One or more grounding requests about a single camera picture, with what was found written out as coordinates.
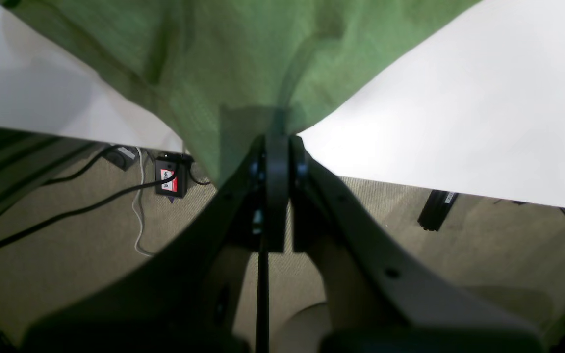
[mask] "screw hole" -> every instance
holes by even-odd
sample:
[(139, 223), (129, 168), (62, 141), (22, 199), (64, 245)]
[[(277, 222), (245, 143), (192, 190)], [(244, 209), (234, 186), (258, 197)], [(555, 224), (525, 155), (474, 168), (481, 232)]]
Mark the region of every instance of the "screw hole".
[(386, 269), (385, 275), (389, 278), (392, 278), (392, 279), (397, 279), (398, 277), (400, 277), (400, 273), (393, 268)]

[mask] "sticker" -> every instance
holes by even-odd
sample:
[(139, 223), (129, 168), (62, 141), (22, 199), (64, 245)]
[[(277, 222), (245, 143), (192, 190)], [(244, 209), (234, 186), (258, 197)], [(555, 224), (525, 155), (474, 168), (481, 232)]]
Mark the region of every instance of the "sticker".
[(450, 201), (453, 200), (453, 196), (455, 196), (454, 192), (449, 192), (448, 196), (446, 196), (446, 200), (444, 201), (444, 203), (450, 203)]
[[(173, 170), (161, 169), (161, 180), (169, 179), (171, 178), (172, 175), (173, 175)], [(168, 183), (161, 184), (161, 189), (171, 192), (177, 192), (178, 190), (177, 179), (174, 179)]]

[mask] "white tabletop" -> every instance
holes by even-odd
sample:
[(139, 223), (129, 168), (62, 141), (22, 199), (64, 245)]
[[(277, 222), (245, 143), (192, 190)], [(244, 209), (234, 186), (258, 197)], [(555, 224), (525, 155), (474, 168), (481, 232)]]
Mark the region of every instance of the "white tabletop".
[(565, 0), (485, 0), (301, 134), (341, 176), (565, 206)]
[[(0, 127), (182, 145), (1, 7)], [(337, 175), (565, 206), (565, 1), (484, 0), (301, 136)]]
[(0, 127), (181, 151), (163, 121), (0, 7)]

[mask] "red label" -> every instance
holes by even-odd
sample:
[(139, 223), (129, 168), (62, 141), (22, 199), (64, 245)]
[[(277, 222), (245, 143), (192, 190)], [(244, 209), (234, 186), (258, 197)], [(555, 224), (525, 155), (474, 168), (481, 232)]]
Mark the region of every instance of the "red label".
[[(161, 169), (161, 180), (169, 179), (169, 178), (171, 178), (172, 175), (173, 175), (173, 170)], [(161, 189), (168, 190), (168, 191), (171, 191), (171, 192), (177, 192), (177, 190), (178, 190), (178, 180), (173, 179), (172, 181), (169, 181), (168, 183), (162, 184)]]

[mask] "green cloth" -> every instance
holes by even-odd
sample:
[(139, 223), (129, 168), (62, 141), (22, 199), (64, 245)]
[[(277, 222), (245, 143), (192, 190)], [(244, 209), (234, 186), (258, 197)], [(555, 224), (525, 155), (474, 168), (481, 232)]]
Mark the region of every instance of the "green cloth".
[(4, 6), (156, 114), (220, 182), (267, 129), (274, 108), (288, 109), (287, 132), (310, 127), (477, 1), (9, 0)]

